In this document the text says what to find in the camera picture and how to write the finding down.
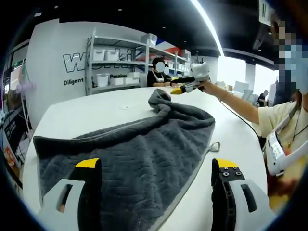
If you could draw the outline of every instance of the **person's arm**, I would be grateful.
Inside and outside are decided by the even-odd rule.
[[[167,86],[170,86],[170,82],[153,83],[153,87],[167,87]]]
[[[253,107],[250,103],[229,94],[226,90],[214,85],[213,83],[204,81],[201,86],[205,88],[205,93],[219,98],[230,108],[236,111],[240,116],[244,117],[252,123],[259,124],[258,109]]]

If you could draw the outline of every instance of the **metal shelving unit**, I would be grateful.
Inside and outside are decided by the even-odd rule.
[[[129,88],[140,88],[141,84],[124,84],[124,85],[115,85],[115,86],[106,86],[106,87],[96,87],[92,88],[93,93],[102,93],[106,91],[111,91],[111,90],[122,90],[122,89],[129,89]]]
[[[135,59],[136,51],[143,51],[145,52],[145,62],[138,62],[138,61],[93,61],[93,49],[94,46],[107,46],[107,47],[117,47],[117,48],[129,48],[133,49],[132,56]],[[144,66],[145,73],[148,73],[149,67],[152,64],[149,63],[150,60],[150,53],[154,53],[159,56],[163,56],[165,58],[174,60],[175,68],[171,70],[174,71],[174,75],[178,72],[184,72],[177,70],[177,63],[180,62],[184,64],[187,62],[186,59],[178,56],[178,52],[176,51],[175,54],[171,54],[167,51],[150,47],[149,42],[147,44],[141,43],[138,41],[132,41],[129,39],[124,38],[112,38],[112,37],[100,37],[96,35],[96,30],[93,31],[92,36],[87,41],[86,47],[86,59],[85,59],[85,87],[86,87],[86,94],[92,95],[104,91],[111,91],[111,90],[119,90],[125,88],[134,88],[134,87],[141,87],[139,84],[127,84],[127,85],[115,85],[115,86],[106,86],[106,87],[92,87],[92,67],[96,65],[111,65],[111,64],[128,64],[131,65],[134,69],[137,66]]]

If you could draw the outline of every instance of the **yellow gripper tip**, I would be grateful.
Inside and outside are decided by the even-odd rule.
[[[175,88],[170,94],[172,94],[172,95],[181,95],[182,94],[182,90],[181,90],[181,88]]]

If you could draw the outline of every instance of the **person's hand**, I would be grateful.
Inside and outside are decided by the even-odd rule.
[[[198,87],[204,87],[203,92],[216,96],[219,99],[222,99],[227,94],[226,90],[208,81],[203,81]]]
[[[178,88],[178,87],[179,87],[179,84],[177,84],[177,83],[171,83],[171,86],[172,86],[173,88]]]

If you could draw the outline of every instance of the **window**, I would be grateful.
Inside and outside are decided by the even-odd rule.
[[[261,94],[265,90],[270,90],[270,85],[276,82],[279,71],[273,71],[267,67],[256,64],[256,77],[254,94]]]
[[[218,58],[217,81],[224,81],[234,86],[236,80],[245,83],[245,76],[246,62],[244,60],[222,56]]]

